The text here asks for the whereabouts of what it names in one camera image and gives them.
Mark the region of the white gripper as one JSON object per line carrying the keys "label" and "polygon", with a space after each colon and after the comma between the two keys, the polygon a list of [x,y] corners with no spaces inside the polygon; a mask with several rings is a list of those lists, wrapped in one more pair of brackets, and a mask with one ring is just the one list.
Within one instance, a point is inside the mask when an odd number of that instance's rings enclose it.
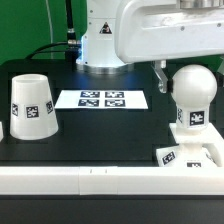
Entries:
{"label": "white gripper", "polygon": [[[124,62],[153,61],[158,89],[172,81],[170,59],[224,53],[224,0],[123,0],[117,10],[115,52]],[[224,75],[224,55],[217,73]]]}

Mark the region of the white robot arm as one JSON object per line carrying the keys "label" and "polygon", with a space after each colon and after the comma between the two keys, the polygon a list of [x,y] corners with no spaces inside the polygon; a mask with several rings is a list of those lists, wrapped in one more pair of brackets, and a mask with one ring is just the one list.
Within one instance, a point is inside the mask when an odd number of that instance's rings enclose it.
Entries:
{"label": "white robot arm", "polygon": [[114,74],[151,62],[159,89],[172,59],[224,54],[224,0],[87,0],[80,70]]}

